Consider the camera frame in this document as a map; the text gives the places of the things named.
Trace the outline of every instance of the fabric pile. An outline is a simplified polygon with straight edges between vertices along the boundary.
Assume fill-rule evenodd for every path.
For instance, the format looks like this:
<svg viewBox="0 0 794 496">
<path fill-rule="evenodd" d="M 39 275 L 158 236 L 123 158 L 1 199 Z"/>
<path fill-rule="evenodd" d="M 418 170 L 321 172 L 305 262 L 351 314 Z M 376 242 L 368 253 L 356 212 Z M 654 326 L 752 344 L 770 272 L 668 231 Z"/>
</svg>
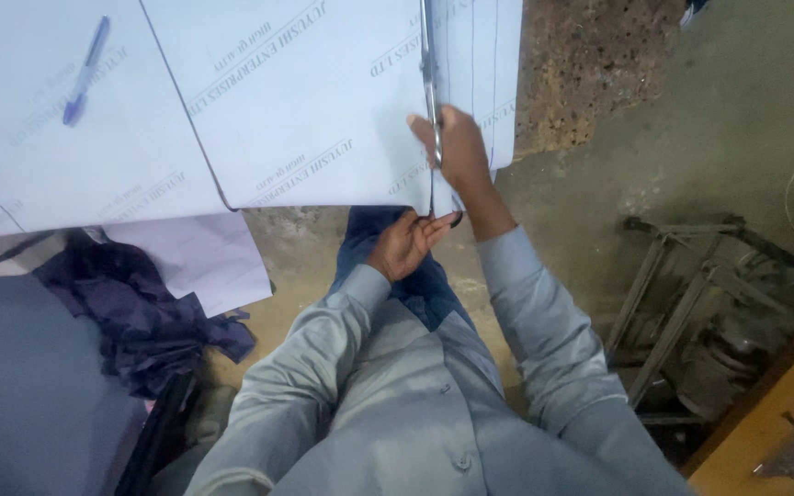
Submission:
<svg viewBox="0 0 794 496">
<path fill-rule="evenodd" d="M 72 315 L 100 325 L 103 372 L 119 377 L 134 396 L 158 397 L 171 376 L 200 364 L 204 346 L 238 363 L 255 345 L 239 316 L 207 319 L 194 294 L 171 296 L 136 246 L 98 244 L 69 231 L 65 249 L 34 274 Z"/>
</svg>

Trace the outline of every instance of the hand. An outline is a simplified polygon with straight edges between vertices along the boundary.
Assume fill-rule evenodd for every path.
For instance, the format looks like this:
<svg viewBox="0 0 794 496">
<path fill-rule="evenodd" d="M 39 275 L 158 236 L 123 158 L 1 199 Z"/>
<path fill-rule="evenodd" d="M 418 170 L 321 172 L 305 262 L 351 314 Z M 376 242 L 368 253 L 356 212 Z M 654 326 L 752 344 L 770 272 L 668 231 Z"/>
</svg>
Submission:
<svg viewBox="0 0 794 496">
<path fill-rule="evenodd" d="M 413 209 L 407 210 L 379 236 L 366 265 L 381 272 L 391 284 L 409 276 L 432 246 L 449 232 L 453 220 L 455 213 L 431 220 L 419 217 Z"/>
<path fill-rule="evenodd" d="M 443 105 L 443 176 L 461 199 L 480 191 L 489 192 L 489 159 L 482 143 L 480 128 L 474 118 L 452 105 Z M 428 119 L 413 114 L 407 118 L 409 128 L 428 151 L 428 160 L 434 155 L 434 129 Z"/>
</svg>

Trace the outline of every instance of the right hand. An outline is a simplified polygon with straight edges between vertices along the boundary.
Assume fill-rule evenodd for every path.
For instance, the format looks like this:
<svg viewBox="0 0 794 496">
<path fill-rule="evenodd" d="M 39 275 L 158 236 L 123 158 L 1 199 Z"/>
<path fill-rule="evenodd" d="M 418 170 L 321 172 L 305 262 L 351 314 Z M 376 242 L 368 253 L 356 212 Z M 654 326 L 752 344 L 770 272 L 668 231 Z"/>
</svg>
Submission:
<svg viewBox="0 0 794 496">
<path fill-rule="evenodd" d="M 443 177 L 458 195 L 475 194 L 492 188 L 489 159 L 482 143 L 480 128 L 474 118 L 452 105 L 443 105 L 443 125 L 440 138 L 443 146 Z M 434 129 L 428 119 L 417 114 L 407 118 L 409 129 L 428 151 L 428 163 L 433 167 Z"/>
</svg>

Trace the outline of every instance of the shirt button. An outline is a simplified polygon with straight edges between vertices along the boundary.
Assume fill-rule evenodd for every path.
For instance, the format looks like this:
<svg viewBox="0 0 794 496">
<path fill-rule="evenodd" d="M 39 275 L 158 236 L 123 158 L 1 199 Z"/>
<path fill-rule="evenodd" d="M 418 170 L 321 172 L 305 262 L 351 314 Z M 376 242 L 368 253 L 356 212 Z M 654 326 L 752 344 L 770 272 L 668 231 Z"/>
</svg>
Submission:
<svg viewBox="0 0 794 496">
<path fill-rule="evenodd" d="M 468 468 L 470 468 L 470 455 L 465 453 L 461 457 L 455 458 L 453 460 L 453 464 L 455 465 L 455 468 L 461 470 L 462 472 L 468 471 Z"/>
</svg>

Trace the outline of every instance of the blue jeans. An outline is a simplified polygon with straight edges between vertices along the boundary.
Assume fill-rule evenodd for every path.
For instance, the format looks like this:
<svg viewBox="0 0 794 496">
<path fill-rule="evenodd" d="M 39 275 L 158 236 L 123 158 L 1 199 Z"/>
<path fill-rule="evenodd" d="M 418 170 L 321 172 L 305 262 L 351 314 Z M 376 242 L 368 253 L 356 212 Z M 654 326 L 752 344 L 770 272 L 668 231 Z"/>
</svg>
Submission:
<svg viewBox="0 0 794 496">
<path fill-rule="evenodd" d="M 406 207 L 352 207 L 347 215 L 345 241 L 336 258 L 336 276 L 327 296 L 336 292 L 354 267 L 366 258 L 379 241 L 379 235 L 406 211 Z M 449 287 L 447 273 L 431 254 L 415 272 L 391 288 L 391 299 L 399 299 L 415 317 L 433 332 L 455 310 L 476 331 L 468 312 Z"/>
</svg>

